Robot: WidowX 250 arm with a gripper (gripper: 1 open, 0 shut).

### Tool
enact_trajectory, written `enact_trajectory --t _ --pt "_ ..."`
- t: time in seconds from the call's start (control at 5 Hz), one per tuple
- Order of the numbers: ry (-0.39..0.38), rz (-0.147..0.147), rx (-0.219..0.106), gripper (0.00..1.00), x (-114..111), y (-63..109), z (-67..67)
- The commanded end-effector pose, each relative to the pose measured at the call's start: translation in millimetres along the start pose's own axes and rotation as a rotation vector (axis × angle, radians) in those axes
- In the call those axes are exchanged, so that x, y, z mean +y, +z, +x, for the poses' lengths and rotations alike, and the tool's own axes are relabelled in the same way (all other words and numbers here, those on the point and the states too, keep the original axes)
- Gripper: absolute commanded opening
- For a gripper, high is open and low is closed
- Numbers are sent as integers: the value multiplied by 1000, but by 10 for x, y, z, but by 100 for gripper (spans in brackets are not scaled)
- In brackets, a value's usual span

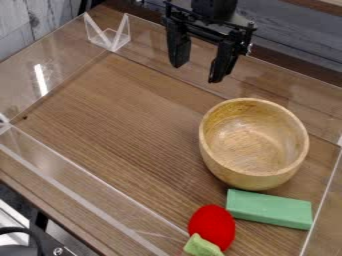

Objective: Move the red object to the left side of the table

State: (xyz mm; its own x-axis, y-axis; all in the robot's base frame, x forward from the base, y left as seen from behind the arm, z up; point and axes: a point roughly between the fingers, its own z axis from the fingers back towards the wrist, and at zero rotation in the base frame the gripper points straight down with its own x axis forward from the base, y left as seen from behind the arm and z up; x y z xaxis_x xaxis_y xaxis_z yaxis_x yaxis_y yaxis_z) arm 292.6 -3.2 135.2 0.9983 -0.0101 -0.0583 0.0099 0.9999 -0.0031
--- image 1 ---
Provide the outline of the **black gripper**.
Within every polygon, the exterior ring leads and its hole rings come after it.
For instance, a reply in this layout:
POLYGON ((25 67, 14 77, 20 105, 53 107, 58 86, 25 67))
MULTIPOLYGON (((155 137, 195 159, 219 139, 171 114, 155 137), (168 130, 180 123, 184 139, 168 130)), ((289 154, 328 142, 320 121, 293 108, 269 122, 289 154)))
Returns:
POLYGON ((247 55, 257 26, 236 11, 237 0, 164 1, 164 26, 169 63, 175 68, 189 60, 191 38, 217 43, 216 57, 209 67, 209 83, 219 83, 235 66, 237 55, 247 55))

